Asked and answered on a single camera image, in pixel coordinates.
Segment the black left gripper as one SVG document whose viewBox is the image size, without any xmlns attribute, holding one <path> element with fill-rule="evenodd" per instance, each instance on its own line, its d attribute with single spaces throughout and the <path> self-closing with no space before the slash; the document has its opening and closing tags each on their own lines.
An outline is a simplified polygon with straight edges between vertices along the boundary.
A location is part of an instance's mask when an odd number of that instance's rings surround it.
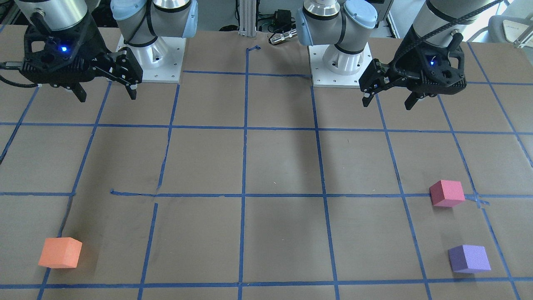
<svg viewBox="0 0 533 300">
<path fill-rule="evenodd" d="M 426 40 L 409 50 L 396 62 L 380 62 L 373 58 L 359 79 L 359 87 L 364 96 L 362 104 L 367 108 L 375 95 L 390 89 L 391 80 L 398 87 L 411 91 L 405 100 L 405 108 L 410 111 L 421 99 L 421 95 L 454 95 L 466 88 L 465 57 L 460 43 L 463 36 L 455 34 L 444 47 L 434 46 Z"/>
</svg>

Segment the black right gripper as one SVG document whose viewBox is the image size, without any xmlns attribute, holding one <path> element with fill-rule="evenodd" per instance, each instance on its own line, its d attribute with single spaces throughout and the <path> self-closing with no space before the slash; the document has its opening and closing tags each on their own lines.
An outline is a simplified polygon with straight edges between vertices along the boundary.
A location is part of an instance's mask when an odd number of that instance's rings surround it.
<svg viewBox="0 0 533 300">
<path fill-rule="evenodd" d="M 137 85 L 143 78 L 141 65 L 129 47 L 109 53 L 92 17 L 61 30 L 52 30 L 42 17 L 30 20 L 36 25 L 29 25 L 24 34 L 20 72 L 25 78 L 33 83 L 72 87 L 76 98 L 85 103 L 87 93 L 80 83 L 105 77 L 125 86 L 131 100 L 137 98 Z"/>
</svg>

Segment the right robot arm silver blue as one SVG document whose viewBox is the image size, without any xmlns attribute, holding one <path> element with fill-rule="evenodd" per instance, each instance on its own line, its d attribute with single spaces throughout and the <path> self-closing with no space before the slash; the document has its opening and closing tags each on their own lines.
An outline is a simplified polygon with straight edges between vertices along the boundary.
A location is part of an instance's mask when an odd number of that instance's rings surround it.
<svg viewBox="0 0 533 300">
<path fill-rule="evenodd" d="M 130 99 L 143 72 L 168 56 L 164 37 L 192 38 L 197 30 L 195 0 L 113 0 L 112 16 L 124 46 L 109 50 L 83 0 L 17 0 L 29 20 L 24 35 L 24 59 L 5 62 L 32 85 L 49 84 L 86 101 L 82 83 L 105 77 L 122 84 Z"/>
</svg>

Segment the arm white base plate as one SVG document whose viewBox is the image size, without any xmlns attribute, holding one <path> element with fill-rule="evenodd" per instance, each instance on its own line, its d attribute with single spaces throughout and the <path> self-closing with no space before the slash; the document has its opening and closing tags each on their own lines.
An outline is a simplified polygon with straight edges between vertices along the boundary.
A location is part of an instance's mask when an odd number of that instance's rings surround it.
<svg viewBox="0 0 533 300">
<path fill-rule="evenodd" d="M 145 47 L 129 46 L 143 69 L 143 83 L 179 83 L 188 41 L 182 37 L 154 37 Z"/>
<path fill-rule="evenodd" d="M 358 89 L 372 61 L 369 44 L 355 55 L 342 53 L 334 45 L 308 46 L 308 50 L 314 87 Z"/>
</svg>

